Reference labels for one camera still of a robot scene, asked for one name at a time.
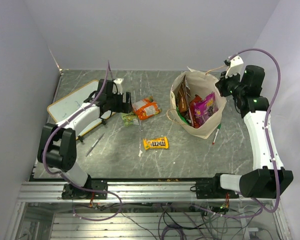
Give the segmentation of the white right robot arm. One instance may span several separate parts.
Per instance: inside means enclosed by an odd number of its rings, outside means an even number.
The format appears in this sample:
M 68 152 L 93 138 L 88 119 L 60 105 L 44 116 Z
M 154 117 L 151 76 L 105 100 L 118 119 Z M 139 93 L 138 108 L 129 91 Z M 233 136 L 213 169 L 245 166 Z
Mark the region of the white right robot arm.
M 222 173 L 220 180 L 211 184 L 210 192 L 216 198 L 231 190 L 246 198 L 275 199 L 294 176 L 285 169 L 276 150 L 268 114 L 270 104 L 261 96 L 265 71 L 256 65 L 247 65 L 240 74 L 241 68 L 242 65 L 229 67 L 215 85 L 221 96 L 232 96 L 239 109 L 251 142 L 253 168 L 244 175 Z

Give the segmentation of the brown snack bag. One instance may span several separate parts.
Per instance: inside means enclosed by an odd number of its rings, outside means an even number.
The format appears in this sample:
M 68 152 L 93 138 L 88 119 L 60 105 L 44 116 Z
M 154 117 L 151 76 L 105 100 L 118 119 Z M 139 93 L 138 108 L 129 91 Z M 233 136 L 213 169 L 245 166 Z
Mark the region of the brown snack bag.
M 178 111 L 182 116 L 185 116 L 188 113 L 190 108 L 190 98 L 191 91 L 188 86 L 187 78 L 184 76 L 177 94 Z

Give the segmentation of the red Doritos bag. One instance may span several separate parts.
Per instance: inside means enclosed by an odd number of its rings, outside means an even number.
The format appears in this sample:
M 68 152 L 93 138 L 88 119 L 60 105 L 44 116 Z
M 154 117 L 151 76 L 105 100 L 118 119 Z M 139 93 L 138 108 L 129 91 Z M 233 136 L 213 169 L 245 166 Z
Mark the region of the red Doritos bag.
M 194 99 L 189 103 L 189 112 L 192 117 L 192 126 L 198 129 L 200 125 L 196 122 L 195 118 L 195 104 L 201 102 L 203 99 L 199 95 L 195 95 Z

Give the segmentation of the orange snack packet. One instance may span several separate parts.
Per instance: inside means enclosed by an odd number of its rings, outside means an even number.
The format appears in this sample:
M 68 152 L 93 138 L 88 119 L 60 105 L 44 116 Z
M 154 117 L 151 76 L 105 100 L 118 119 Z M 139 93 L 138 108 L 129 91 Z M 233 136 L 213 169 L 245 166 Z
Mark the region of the orange snack packet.
M 143 121 L 153 117 L 161 112 L 161 108 L 152 96 L 146 97 L 142 100 L 132 104 L 133 113 L 139 120 Z

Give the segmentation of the purple grape candy bag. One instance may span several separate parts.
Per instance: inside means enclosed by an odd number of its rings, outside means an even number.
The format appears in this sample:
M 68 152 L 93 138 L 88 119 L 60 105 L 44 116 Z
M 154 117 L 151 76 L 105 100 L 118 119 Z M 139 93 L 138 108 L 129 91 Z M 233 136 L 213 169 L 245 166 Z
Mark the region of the purple grape candy bag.
M 211 92 L 205 99 L 202 99 L 201 102 L 195 104 L 195 120 L 201 127 L 218 110 L 215 93 Z

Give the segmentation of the dark green chips bag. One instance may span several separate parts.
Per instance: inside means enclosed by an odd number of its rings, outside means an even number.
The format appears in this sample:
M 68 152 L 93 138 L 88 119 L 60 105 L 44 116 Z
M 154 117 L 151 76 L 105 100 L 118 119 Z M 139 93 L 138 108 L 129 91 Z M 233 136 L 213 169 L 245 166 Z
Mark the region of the dark green chips bag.
M 187 119 L 186 119 L 185 117 L 183 117 L 183 116 L 181 115 L 181 113 L 179 112 L 179 108 L 178 108 L 178 107 L 176 107 L 176 112 L 177 112 L 179 118 L 180 118 L 186 125 L 189 126 L 189 125 L 190 125 L 189 122 L 187 121 Z

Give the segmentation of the beige paper bag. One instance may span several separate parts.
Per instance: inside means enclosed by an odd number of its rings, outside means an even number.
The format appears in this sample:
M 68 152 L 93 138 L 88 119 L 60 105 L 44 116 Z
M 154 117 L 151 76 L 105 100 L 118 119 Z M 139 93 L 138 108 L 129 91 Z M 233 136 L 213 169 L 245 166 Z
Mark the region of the beige paper bag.
M 193 99 L 195 95 L 198 95 L 200 97 L 206 97 L 208 94 L 212 92 L 214 92 L 215 94 L 215 100 L 216 100 L 216 105 L 218 107 L 218 111 L 214 113 L 199 128 L 194 128 L 186 124 L 177 113 L 176 99 L 183 80 L 187 80 L 190 89 L 191 99 Z M 170 89 L 170 94 L 169 94 L 170 107 L 166 111 L 167 118 L 171 122 L 182 127 L 183 130 L 189 133 L 190 135 L 201 139 L 207 139 L 221 123 L 223 110 L 227 103 L 226 98 L 220 95 L 219 90 L 215 86 L 217 82 L 218 82 L 217 77 L 203 71 L 189 68 L 188 71 L 182 72 L 173 81 Z

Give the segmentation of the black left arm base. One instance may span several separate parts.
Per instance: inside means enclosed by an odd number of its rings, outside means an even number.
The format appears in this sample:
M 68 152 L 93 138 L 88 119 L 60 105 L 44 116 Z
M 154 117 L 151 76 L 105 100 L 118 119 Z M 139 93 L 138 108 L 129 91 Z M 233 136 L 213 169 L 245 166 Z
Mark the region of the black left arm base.
M 105 200 L 107 198 L 108 184 L 103 180 L 89 180 L 84 187 L 89 187 L 90 190 L 79 189 L 70 183 L 65 184 L 61 193 L 61 199 L 88 200 L 94 198 L 96 200 Z

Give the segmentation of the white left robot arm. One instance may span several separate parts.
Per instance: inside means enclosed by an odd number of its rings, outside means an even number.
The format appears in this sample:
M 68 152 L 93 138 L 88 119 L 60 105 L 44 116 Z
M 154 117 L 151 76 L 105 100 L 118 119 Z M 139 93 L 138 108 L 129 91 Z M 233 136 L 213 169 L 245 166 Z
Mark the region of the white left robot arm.
M 75 194 L 86 199 L 92 193 L 91 177 L 77 164 L 76 140 L 92 122 L 104 122 L 106 113 L 132 111 L 131 94 L 123 91 L 123 79 L 101 79 L 83 104 L 66 119 L 43 126 L 37 160 L 50 175 L 61 175 L 74 187 Z

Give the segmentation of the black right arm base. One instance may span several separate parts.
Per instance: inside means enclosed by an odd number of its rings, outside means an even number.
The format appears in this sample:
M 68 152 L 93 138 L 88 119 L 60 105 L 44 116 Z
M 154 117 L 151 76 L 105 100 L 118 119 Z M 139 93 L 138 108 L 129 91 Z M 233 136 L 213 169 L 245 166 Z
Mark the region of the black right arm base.
M 238 199 L 238 193 L 221 187 L 221 175 L 216 173 L 213 177 L 200 178 L 190 191 L 196 194 L 197 199 L 225 199 L 227 194 L 230 199 Z

